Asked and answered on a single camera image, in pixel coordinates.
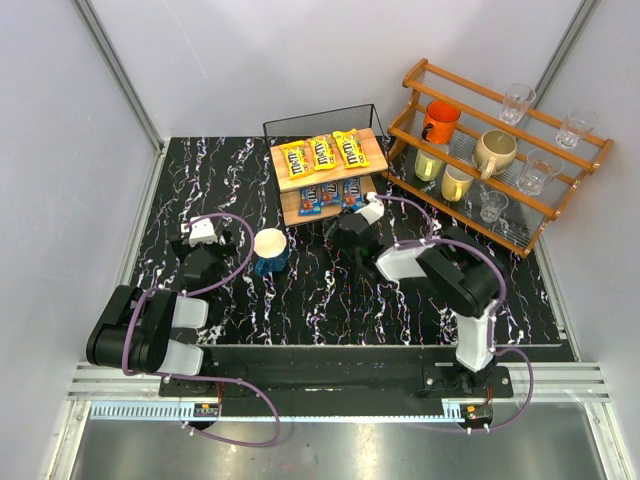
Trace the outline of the blue m&m bag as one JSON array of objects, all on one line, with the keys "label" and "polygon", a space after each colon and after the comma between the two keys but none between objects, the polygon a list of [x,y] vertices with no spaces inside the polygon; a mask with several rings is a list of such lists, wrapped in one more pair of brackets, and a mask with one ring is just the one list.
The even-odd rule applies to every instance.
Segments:
[{"label": "blue m&m bag", "polygon": [[304,187],[299,190],[299,210],[301,216],[319,215],[322,204],[317,185]]},{"label": "blue m&m bag", "polygon": [[364,205],[360,178],[345,179],[343,182],[342,207],[357,211]]},{"label": "blue m&m bag", "polygon": [[341,187],[338,181],[320,185],[321,206],[327,207],[341,204]]}]

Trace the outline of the blue M&M bag front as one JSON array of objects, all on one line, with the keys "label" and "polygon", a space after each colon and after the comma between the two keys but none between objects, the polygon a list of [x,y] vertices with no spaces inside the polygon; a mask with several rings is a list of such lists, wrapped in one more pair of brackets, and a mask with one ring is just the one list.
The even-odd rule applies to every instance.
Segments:
[{"label": "blue M&M bag front", "polygon": [[321,206],[327,207],[341,204],[341,187],[338,181],[320,185]]}]

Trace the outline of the two-tier wood wire shelf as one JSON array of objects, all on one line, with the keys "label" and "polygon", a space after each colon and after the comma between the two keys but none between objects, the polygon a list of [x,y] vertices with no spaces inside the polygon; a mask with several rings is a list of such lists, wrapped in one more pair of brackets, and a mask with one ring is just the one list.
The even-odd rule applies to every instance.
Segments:
[{"label": "two-tier wood wire shelf", "polygon": [[372,103],[263,123],[287,227],[323,220],[355,203],[348,179],[362,193],[388,170],[388,149]]}]

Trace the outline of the yellow M&M bag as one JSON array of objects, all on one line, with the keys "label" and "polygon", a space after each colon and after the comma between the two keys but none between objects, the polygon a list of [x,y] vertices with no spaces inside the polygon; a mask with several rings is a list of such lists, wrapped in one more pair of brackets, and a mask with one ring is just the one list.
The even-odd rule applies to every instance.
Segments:
[{"label": "yellow M&M bag", "polygon": [[314,170],[331,170],[337,166],[336,154],[327,135],[319,135],[308,140],[311,148]]},{"label": "yellow M&M bag", "polygon": [[305,178],[314,173],[313,167],[306,160],[304,141],[289,142],[280,145],[279,149],[286,162],[290,180]]},{"label": "yellow M&M bag", "polygon": [[370,166],[356,129],[334,131],[332,137],[339,149],[346,169],[366,168]]}]

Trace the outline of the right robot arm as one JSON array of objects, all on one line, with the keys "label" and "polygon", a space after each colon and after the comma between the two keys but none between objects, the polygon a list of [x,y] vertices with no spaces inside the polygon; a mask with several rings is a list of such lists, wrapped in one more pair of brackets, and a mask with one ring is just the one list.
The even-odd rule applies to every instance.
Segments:
[{"label": "right robot arm", "polygon": [[385,246],[373,222],[350,210],[325,220],[323,235],[365,278],[398,286],[421,281],[440,294],[457,323],[451,380],[466,391],[488,380],[495,368],[497,311],[507,287],[502,267],[483,247],[453,227],[438,238]]}]

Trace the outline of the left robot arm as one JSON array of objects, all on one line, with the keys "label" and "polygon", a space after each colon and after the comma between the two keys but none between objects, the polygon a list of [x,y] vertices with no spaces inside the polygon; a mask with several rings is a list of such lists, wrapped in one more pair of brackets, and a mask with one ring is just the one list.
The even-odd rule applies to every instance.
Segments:
[{"label": "left robot arm", "polygon": [[[185,233],[170,238],[174,255],[179,260],[179,290],[198,292],[223,279],[225,261],[237,255],[233,234],[222,231],[209,243],[190,244]],[[134,371],[155,373],[165,370],[169,358],[170,332],[175,328],[198,329],[207,318],[208,303],[204,293],[183,297],[177,293],[155,293],[142,301],[142,289],[120,285],[110,297],[89,336],[86,356],[96,366],[119,368],[125,337],[137,305],[141,311],[133,330],[128,366]]]}]

